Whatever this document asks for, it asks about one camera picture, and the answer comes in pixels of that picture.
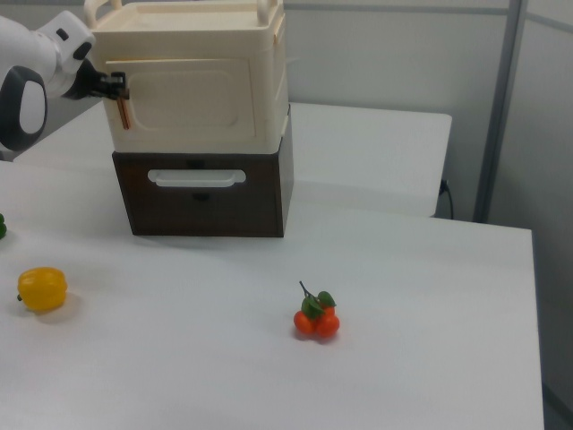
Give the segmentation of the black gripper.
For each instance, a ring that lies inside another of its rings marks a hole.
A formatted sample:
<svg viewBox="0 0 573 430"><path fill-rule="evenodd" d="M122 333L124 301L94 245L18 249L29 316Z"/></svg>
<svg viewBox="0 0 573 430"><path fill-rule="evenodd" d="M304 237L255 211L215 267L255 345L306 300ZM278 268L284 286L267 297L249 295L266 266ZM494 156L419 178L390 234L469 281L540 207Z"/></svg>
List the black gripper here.
<svg viewBox="0 0 573 430"><path fill-rule="evenodd" d="M71 87L71 99L98 97L112 100L129 99L125 88L125 73L112 72L106 75L95 69L90 60L84 59Z"/></svg>

